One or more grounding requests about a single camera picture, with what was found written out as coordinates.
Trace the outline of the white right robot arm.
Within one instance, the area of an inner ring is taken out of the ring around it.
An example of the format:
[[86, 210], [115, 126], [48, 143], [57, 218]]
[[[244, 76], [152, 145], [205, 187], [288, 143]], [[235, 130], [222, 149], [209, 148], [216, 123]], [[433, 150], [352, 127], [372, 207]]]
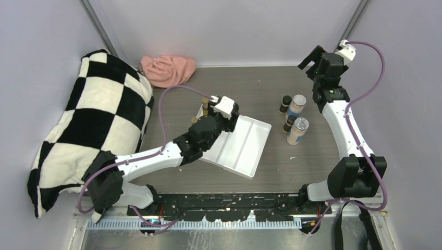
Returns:
[[297, 204], [305, 214], [316, 210], [318, 202], [374, 197], [387, 168], [386, 159], [366, 144], [349, 106], [349, 94], [340, 85], [341, 75], [354, 57], [355, 49], [350, 45], [340, 45], [334, 53], [318, 45], [298, 64], [303, 70], [312, 63], [306, 71], [313, 81], [312, 98], [330, 126], [340, 157], [326, 180], [300, 189]]

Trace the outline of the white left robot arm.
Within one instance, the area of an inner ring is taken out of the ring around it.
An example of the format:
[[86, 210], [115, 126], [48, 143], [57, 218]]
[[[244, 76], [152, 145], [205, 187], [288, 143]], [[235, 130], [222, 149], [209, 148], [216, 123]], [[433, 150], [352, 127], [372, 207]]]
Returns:
[[239, 106], [234, 101], [210, 101], [208, 114], [197, 119], [186, 133], [158, 147], [132, 155], [116, 156], [101, 152], [82, 177], [92, 207], [102, 214], [116, 203], [140, 208], [146, 215], [155, 215], [160, 208], [156, 192], [150, 185], [131, 183], [145, 174], [164, 168], [183, 166], [200, 159], [224, 132], [234, 132]]

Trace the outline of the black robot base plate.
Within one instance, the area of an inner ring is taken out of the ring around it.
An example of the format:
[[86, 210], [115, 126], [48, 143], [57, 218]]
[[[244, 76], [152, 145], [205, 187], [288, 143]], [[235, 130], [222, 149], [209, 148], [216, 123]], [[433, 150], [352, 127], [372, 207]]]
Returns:
[[139, 209], [144, 217], [161, 216], [172, 221], [222, 222], [245, 221], [254, 215], [256, 221], [289, 221], [292, 215], [320, 216], [323, 202], [303, 202], [297, 193], [218, 193], [160, 194], [150, 206]]

